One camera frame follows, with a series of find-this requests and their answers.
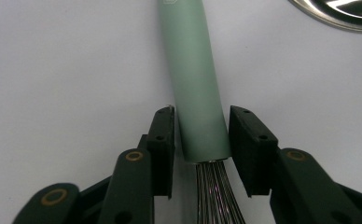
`screw hole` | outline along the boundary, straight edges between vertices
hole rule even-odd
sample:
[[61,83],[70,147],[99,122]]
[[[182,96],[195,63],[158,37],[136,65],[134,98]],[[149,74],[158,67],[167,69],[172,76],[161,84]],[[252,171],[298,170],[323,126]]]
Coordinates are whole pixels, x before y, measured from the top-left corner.
[[163,137],[163,136],[160,136],[160,135],[156,136],[155,138],[156,138],[156,140],[159,140],[159,141],[164,140],[164,137]]
[[306,156],[299,151],[291,150],[286,153],[287,157],[294,161],[306,161]]
[[132,221],[132,214],[130,212],[120,212],[115,216],[115,224],[127,224]]
[[126,155],[128,161],[140,161],[144,157],[143,153],[139,151],[132,151]]
[[53,189],[41,198],[41,203],[45,206],[52,206],[60,203],[67,197],[67,190]]
[[345,215],[343,212],[334,211],[334,212],[331,212],[330,214],[339,223],[342,223],[342,224],[351,224],[352,223],[352,220],[350,219],[350,217]]

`white table surface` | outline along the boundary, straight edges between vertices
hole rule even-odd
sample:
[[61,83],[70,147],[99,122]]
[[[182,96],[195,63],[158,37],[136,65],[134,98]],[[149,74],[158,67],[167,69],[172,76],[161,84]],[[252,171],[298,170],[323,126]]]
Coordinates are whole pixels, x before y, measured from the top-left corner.
[[[286,0],[204,3],[226,119],[231,105],[254,111],[280,147],[362,192],[362,34]],[[0,224],[48,185],[111,175],[173,104],[156,0],[0,0]],[[274,223],[270,198],[247,198],[227,168],[247,223]],[[195,222],[194,178],[178,148],[156,223]]]

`mint green cable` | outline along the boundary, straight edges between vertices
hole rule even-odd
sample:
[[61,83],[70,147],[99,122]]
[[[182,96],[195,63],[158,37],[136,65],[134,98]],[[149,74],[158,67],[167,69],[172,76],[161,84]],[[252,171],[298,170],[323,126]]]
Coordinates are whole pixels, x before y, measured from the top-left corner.
[[186,161],[230,157],[202,0],[159,0]]

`shiny metal object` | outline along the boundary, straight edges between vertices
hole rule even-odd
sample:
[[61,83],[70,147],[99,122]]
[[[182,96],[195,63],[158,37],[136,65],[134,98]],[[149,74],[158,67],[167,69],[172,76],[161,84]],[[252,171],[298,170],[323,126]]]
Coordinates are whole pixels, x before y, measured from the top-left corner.
[[362,0],[289,0],[314,18],[338,28],[362,32]]
[[230,187],[223,161],[204,162],[196,166],[198,182],[198,223],[245,224]]

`metal rivet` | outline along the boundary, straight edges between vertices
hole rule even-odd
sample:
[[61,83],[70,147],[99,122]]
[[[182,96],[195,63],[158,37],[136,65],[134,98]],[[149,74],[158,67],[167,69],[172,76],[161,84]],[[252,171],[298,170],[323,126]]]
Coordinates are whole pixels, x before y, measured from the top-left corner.
[[129,152],[126,155],[126,160],[128,161],[140,161],[144,157],[144,154],[139,151]]
[[[50,197],[54,197],[55,194],[60,194],[60,196],[56,196],[55,199],[51,199]],[[44,197],[41,199],[41,203],[45,206],[52,206],[57,203],[60,203],[67,197],[67,190],[65,189],[53,189],[48,192]]]
[[287,157],[294,160],[294,161],[306,161],[305,154],[299,151],[288,151],[286,153]]

